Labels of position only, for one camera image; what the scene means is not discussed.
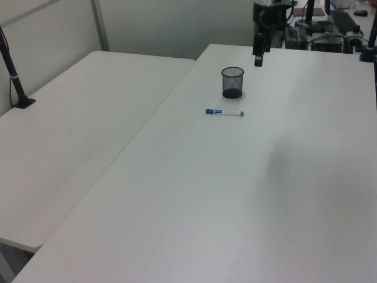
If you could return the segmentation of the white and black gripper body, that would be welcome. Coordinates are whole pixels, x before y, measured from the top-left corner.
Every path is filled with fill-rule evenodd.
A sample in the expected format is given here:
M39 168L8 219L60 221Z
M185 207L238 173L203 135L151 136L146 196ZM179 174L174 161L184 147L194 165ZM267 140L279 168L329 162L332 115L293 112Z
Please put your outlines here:
M282 29L291 17L291 1L254 1L253 22L255 33Z

